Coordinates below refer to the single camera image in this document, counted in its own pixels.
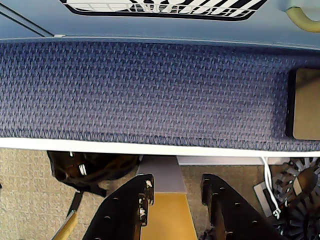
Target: beige carpet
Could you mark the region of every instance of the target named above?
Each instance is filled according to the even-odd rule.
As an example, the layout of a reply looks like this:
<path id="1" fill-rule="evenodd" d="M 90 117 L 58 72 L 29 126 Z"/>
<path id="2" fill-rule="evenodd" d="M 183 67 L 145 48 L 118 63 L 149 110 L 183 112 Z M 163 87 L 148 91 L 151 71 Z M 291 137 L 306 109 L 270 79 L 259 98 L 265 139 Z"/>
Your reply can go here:
<path id="1" fill-rule="evenodd" d="M 253 185 L 263 180 L 262 166 L 183 166 L 187 198 L 197 234 L 208 226 L 208 213 L 201 204 L 203 173 L 222 177 L 259 212 Z M 115 189 L 135 175 L 102 185 Z M 75 190 L 51 176 L 45 151 L 0 149 L 0 239 L 51 239 L 64 221 Z M 78 210 L 78 224 L 69 239 L 80 240 L 103 198 L 85 193 Z"/>

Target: yellow handle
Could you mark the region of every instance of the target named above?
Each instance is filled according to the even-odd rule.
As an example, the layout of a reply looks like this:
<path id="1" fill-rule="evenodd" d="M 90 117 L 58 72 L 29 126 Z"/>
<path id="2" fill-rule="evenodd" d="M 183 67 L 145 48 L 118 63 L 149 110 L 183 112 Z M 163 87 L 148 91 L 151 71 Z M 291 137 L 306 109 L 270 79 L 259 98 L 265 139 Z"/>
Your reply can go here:
<path id="1" fill-rule="evenodd" d="M 53 238 L 51 238 L 51 240 L 67 240 L 69 235 L 72 233 L 73 229 L 76 227 L 77 223 L 77 211 L 72 210 L 70 214 L 66 217 L 62 226 L 55 233 Z"/>
<path id="2" fill-rule="evenodd" d="M 320 33 L 320 21 L 311 20 L 300 7 L 291 7 L 286 11 L 286 14 L 302 30 Z"/>

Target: yellow floor strip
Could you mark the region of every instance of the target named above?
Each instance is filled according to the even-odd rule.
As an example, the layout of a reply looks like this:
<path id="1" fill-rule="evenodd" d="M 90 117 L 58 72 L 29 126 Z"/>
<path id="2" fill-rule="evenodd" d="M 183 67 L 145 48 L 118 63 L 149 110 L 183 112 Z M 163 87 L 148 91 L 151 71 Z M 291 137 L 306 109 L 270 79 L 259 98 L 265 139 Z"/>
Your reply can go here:
<path id="1" fill-rule="evenodd" d="M 141 240 L 197 240 L 185 193 L 154 193 Z"/>

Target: white wire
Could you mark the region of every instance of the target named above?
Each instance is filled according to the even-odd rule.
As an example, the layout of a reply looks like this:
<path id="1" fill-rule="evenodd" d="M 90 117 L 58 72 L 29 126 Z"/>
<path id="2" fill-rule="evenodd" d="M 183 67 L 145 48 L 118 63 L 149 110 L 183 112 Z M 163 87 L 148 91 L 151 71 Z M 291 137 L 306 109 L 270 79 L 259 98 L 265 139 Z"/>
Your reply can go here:
<path id="1" fill-rule="evenodd" d="M 269 164 L 268 164 L 268 158 L 267 157 L 261 157 L 262 159 L 262 162 L 264 164 L 264 181 L 265 181 L 265 186 L 266 186 L 266 189 L 268 190 L 269 192 L 269 195 L 270 195 L 270 198 L 275 206 L 275 210 L 273 212 L 273 215 L 279 219 L 280 218 L 280 213 L 281 213 L 281 210 L 279 208 L 279 205 L 278 205 L 278 202 L 274 196 L 274 193 L 273 193 L 273 185 L 272 185 L 272 173 L 271 173 L 271 170 L 270 170 L 270 167 L 269 167 Z"/>

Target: blue plastic panel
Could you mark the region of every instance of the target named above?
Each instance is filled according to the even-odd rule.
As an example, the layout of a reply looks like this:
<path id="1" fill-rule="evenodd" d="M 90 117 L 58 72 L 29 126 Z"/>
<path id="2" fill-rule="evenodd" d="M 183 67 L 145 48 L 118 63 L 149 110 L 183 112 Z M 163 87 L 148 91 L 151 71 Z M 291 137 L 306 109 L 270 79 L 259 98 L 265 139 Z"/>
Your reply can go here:
<path id="1" fill-rule="evenodd" d="M 0 39 L 35 37 L 39 36 L 5 16 L 0 15 Z"/>
<path id="2" fill-rule="evenodd" d="M 320 48 L 320 34 L 300 30 L 280 3 L 267 2 L 249 19 L 216 21 L 168 17 L 86 16 L 72 13 L 60 0 L 2 0 L 31 21 L 54 34 L 67 36 L 192 41 L 244 42 Z"/>

